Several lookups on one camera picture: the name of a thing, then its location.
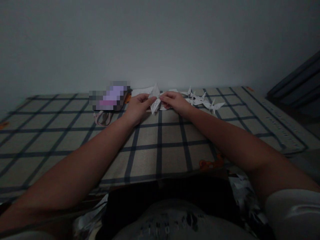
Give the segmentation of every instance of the checkered fabric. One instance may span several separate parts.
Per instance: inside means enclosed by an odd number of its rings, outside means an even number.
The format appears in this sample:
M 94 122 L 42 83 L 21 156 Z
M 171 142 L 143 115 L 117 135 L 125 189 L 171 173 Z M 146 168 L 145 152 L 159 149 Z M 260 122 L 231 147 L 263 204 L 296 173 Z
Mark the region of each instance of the checkered fabric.
M 209 102 L 213 98 L 215 103 L 225 102 L 216 111 L 216 117 L 245 129 L 284 154 L 320 148 L 318 139 L 248 88 L 194 91 L 198 96 L 207 92 Z M 204 106 L 197 107 L 209 113 Z M 114 114 L 112 122 L 126 108 Z M 88 94 L 37 95 L 3 119 L 10 124 L 0 131 L 0 202 L 21 195 L 52 166 L 104 129 L 95 125 L 92 113 Z M 215 161 L 217 153 L 191 122 L 172 109 L 156 115 L 147 113 L 120 149 L 99 187 L 199 170 L 201 160 Z

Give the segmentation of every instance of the white wall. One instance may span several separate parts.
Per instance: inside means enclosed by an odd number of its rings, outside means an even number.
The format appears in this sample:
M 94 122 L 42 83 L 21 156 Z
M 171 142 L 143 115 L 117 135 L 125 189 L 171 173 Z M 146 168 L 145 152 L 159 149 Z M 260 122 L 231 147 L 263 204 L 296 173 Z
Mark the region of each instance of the white wall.
M 2 0 L 4 110 L 35 94 L 249 85 L 265 94 L 320 49 L 313 0 Z

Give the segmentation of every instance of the hand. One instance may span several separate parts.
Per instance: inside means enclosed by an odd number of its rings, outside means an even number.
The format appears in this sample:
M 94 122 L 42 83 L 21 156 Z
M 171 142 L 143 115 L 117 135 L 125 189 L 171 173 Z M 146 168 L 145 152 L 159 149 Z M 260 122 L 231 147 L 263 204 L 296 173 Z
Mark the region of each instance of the hand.
M 160 100 L 166 109 L 173 107 L 173 109 L 184 118 L 188 118 L 190 112 L 194 109 L 194 107 L 177 92 L 165 92 L 160 96 Z
M 128 109 L 126 110 L 123 117 L 126 117 L 133 126 L 136 126 L 140 123 L 141 118 L 146 113 L 146 110 L 154 101 L 156 97 L 148 99 L 149 94 L 141 93 L 137 96 L 134 96 L 130 99 Z

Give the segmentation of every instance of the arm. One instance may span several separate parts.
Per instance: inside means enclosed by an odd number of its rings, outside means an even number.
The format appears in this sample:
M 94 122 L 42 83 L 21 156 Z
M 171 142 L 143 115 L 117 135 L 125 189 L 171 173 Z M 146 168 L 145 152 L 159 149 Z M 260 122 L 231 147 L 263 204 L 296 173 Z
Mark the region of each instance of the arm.
M 44 174 L 1 215 L 0 231 L 46 219 L 79 203 L 102 178 L 125 139 L 155 101 L 131 98 L 126 113 Z
M 188 118 L 231 162 L 246 172 L 262 203 L 282 189 L 320 192 L 309 176 L 254 135 L 192 107 L 179 93 L 167 92 L 160 99 L 166 107 L 172 106 Z

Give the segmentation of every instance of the person's left hand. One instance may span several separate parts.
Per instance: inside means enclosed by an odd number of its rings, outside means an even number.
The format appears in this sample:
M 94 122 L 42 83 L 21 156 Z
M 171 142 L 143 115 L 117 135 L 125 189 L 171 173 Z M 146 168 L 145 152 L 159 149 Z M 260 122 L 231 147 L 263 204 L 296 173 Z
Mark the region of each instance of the person's left hand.
M 140 123 L 147 108 L 150 107 L 150 105 L 157 99 L 156 97 L 148 99 L 148 97 L 149 94 L 141 93 L 130 99 L 128 109 L 126 110 L 123 117 L 126 117 L 128 121 L 133 124 L 133 126 L 136 126 Z

